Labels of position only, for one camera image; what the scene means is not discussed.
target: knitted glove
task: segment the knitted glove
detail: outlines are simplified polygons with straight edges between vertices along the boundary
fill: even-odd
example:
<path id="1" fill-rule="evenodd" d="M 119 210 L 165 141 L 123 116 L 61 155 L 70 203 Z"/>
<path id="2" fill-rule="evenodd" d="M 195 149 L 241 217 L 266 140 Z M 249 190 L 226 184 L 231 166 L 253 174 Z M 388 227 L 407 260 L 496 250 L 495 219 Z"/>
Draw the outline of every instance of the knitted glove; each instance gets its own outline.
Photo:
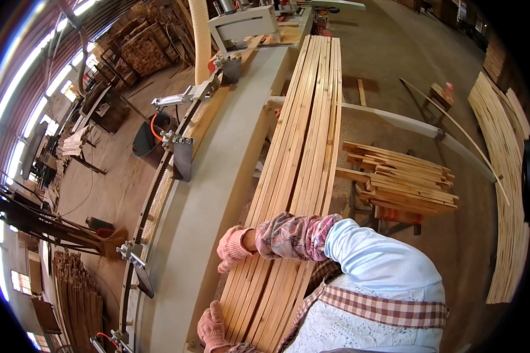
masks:
<path id="1" fill-rule="evenodd" d="M 254 255 L 242 244 L 245 234 L 252 229 L 254 228 L 244 228 L 236 225 L 228 229 L 226 234 L 220 239 L 216 251 L 223 261 L 218 265 L 218 272 L 228 272 L 238 261 L 243 260 L 248 255 Z"/>
<path id="2" fill-rule="evenodd" d="M 220 302 L 214 300 L 198 320 L 197 332 L 206 344 L 205 353 L 212 353 L 214 349 L 230 345 L 226 342 L 226 329 L 220 310 Z"/>

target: light blue sleeve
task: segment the light blue sleeve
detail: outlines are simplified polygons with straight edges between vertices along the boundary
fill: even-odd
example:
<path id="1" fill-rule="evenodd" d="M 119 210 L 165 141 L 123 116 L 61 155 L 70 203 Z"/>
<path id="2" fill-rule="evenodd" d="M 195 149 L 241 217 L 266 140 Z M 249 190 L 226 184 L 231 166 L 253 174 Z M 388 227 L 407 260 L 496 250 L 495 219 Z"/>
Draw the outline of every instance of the light blue sleeve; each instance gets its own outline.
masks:
<path id="1" fill-rule="evenodd" d="M 438 270 L 422 251 L 360 227 L 352 219 L 334 224 L 324 253 L 338 262 L 354 283 L 371 290 L 411 290 L 441 281 Z"/>

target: orange hose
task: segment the orange hose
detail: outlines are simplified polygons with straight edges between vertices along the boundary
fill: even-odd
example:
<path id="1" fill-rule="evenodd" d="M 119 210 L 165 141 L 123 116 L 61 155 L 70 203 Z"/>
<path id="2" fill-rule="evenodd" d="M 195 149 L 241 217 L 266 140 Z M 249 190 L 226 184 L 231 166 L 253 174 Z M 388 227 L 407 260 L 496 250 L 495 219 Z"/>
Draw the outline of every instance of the orange hose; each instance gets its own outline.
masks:
<path id="1" fill-rule="evenodd" d="M 153 130 L 153 122 L 155 121 L 155 118 L 156 118 L 156 117 L 157 117 L 157 114 L 155 114 L 155 115 L 153 116 L 153 119 L 151 119 L 151 132 L 153 132 L 153 135 L 154 135 L 157 139 L 159 139 L 159 140 L 162 141 L 163 138 L 157 136 L 157 134 L 155 133 L 155 130 Z"/>
<path id="2" fill-rule="evenodd" d="M 110 337 L 108 337 L 108 335 L 106 335 L 105 333 L 98 332 L 96 335 L 99 335 L 99 334 L 101 334 L 101 335 L 103 335 L 104 337 L 108 338 L 108 341 L 110 341 Z M 113 345 L 116 346 L 116 348 L 120 348 L 120 347 L 118 347 L 118 345 L 117 345 L 114 341 L 110 341 L 110 342 L 112 342 Z"/>

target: glove cuff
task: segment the glove cuff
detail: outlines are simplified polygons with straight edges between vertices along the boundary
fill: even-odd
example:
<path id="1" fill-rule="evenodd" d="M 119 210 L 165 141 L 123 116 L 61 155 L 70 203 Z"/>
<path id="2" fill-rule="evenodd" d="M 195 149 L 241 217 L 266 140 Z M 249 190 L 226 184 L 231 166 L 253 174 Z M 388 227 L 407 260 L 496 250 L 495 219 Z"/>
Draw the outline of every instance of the glove cuff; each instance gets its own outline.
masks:
<path id="1" fill-rule="evenodd" d="M 236 230 L 232 236 L 228 239 L 228 255 L 235 259 L 240 260 L 244 259 L 247 256 L 253 256 L 255 253 L 247 250 L 242 240 L 248 231 L 253 230 L 254 228 L 246 228 L 242 230 Z"/>
<path id="2" fill-rule="evenodd" d="M 205 353 L 212 353 L 214 349 L 230 345 L 224 339 L 224 334 L 216 330 L 207 332 L 204 336 L 204 342 L 206 343 Z"/>

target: green cylinder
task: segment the green cylinder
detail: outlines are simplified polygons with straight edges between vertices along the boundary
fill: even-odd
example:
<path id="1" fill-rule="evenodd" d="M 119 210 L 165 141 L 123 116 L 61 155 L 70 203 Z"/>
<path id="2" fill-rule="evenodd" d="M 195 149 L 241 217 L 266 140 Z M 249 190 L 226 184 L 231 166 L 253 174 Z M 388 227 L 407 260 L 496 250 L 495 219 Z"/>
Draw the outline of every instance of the green cylinder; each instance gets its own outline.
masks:
<path id="1" fill-rule="evenodd" d="M 89 228 L 94 230 L 99 230 L 101 228 L 115 230 L 114 225 L 112 223 L 94 217 L 87 217 L 86 224 L 89 226 Z"/>

